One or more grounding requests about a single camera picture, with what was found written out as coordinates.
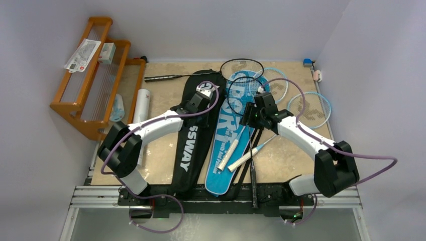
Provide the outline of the white shuttlecock tube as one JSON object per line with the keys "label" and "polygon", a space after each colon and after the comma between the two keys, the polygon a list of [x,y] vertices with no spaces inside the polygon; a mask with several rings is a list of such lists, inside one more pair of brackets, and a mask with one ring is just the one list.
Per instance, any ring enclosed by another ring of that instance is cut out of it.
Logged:
{"label": "white shuttlecock tube", "polygon": [[147,89],[139,89],[137,93],[133,123],[146,121],[148,118],[151,92]]}

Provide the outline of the black Crossway racket bag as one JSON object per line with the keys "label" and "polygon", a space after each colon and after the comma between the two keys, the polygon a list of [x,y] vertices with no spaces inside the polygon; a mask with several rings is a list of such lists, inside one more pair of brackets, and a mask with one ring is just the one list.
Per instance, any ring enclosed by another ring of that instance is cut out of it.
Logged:
{"label": "black Crossway racket bag", "polygon": [[220,74],[211,74],[189,77],[184,86],[181,102],[189,100],[195,94],[196,87],[203,81],[210,81],[217,86],[219,99],[201,122],[192,127],[183,126],[178,133],[172,182],[169,187],[169,191],[178,196],[188,196],[197,184],[216,131],[221,106],[225,101],[227,81]]}

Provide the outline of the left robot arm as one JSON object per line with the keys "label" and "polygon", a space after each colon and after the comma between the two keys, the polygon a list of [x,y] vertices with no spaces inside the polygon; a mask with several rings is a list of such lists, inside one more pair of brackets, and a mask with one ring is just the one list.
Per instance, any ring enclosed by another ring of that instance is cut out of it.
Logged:
{"label": "left robot arm", "polygon": [[146,204],[150,198],[149,184],[137,170],[141,149],[154,140],[200,122],[214,106],[212,96],[210,90],[197,90],[190,100],[162,115],[136,124],[117,122],[110,128],[97,156],[130,190],[130,199],[137,205]]}

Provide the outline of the black racket handle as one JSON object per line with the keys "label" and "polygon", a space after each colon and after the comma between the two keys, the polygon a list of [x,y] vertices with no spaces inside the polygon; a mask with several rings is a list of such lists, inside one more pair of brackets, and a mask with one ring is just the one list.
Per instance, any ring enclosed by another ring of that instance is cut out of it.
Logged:
{"label": "black racket handle", "polygon": [[[227,103],[232,112],[240,116],[238,123],[240,125],[247,125],[248,114],[246,113],[246,105],[253,100],[253,95],[256,93],[257,89],[251,87],[250,84],[253,83],[255,87],[262,85],[255,77],[251,76],[242,76],[235,78],[228,89]],[[240,157],[238,160],[228,165],[225,163],[225,160],[228,160],[232,157],[235,148],[237,147],[240,137],[243,133],[239,133],[237,137],[231,143],[231,146],[228,150],[228,153],[221,162],[221,167],[227,167],[229,171],[233,172],[235,169],[240,167],[244,162],[250,163],[251,171],[251,183],[252,183],[252,205],[253,208],[258,208],[258,198],[257,198],[257,178],[256,178],[256,169],[253,161],[254,151],[252,149],[252,140],[251,132],[249,134],[249,147],[246,154]]]}

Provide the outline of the blue racket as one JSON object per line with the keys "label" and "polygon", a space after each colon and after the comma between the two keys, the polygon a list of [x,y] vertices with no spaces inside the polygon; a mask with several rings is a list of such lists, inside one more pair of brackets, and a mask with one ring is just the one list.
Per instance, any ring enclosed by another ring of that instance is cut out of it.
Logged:
{"label": "blue racket", "polygon": [[[303,115],[301,117],[301,120],[307,121],[307,127],[311,129],[317,129],[323,126],[328,121],[331,115],[332,109],[330,102],[324,96],[316,92],[304,92],[303,94],[305,95],[306,99],[305,105],[303,105],[302,94],[298,94],[289,101],[286,109],[292,112],[293,114],[302,113]],[[317,100],[317,102],[319,101],[319,104],[324,110],[310,109],[310,103],[308,102],[308,100],[314,99]],[[274,135],[273,137],[266,140],[264,143],[259,144],[257,147],[255,147],[253,149],[254,155],[257,154],[258,151],[260,151],[268,142],[270,142],[276,136],[277,135]],[[225,167],[221,167],[221,162],[218,166],[218,169],[223,171]]]}
{"label": "blue racket", "polygon": [[226,99],[220,108],[212,159],[216,173],[233,172],[259,148],[251,140],[263,128],[259,114],[266,107],[257,105],[259,94],[280,103],[288,90],[286,76],[275,68],[237,70],[226,85]]}

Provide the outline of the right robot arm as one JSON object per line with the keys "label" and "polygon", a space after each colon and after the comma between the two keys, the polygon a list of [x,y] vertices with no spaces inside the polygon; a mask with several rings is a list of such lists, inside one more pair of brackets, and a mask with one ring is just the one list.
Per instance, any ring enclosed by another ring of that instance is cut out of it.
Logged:
{"label": "right robot arm", "polygon": [[347,142],[336,143],[327,139],[304,126],[288,110],[278,110],[268,92],[256,95],[254,102],[247,103],[241,123],[271,130],[296,144],[314,161],[313,174],[300,175],[285,183],[282,198],[288,204],[295,204],[305,194],[320,193],[332,197],[360,179]]}

